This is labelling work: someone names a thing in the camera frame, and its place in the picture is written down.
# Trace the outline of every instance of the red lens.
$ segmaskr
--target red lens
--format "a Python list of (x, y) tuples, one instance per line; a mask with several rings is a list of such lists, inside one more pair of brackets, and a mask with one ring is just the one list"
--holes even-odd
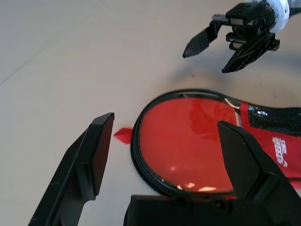
[(236, 124), (235, 111), (205, 98), (172, 99), (151, 108), (140, 128), (140, 149), (148, 166), (179, 189), (233, 190), (224, 167), (219, 120)]

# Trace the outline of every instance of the red plastic piece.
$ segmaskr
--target red plastic piece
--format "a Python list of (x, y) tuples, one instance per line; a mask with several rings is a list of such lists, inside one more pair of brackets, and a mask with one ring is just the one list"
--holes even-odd
[(122, 128), (114, 134), (114, 137), (120, 140), (122, 143), (128, 145), (131, 143), (132, 133), (133, 133), (133, 129)]

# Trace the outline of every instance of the table surface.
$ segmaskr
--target table surface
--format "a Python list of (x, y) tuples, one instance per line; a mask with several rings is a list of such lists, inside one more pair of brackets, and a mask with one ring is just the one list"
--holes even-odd
[[(237, 0), (3, 0), (0, 3), (0, 225), (26, 225), (64, 152), (97, 116), (113, 132), (178, 88), (213, 89), (251, 103), (301, 107), (301, 16), (281, 48), (222, 74), (232, 51), (223, 28), (202, 55), (188, 41)], [(122, 225), (132, 194), (156, 194), (138, 176), (129, 146), (111, 140), (100, 195), (80, 226)]]

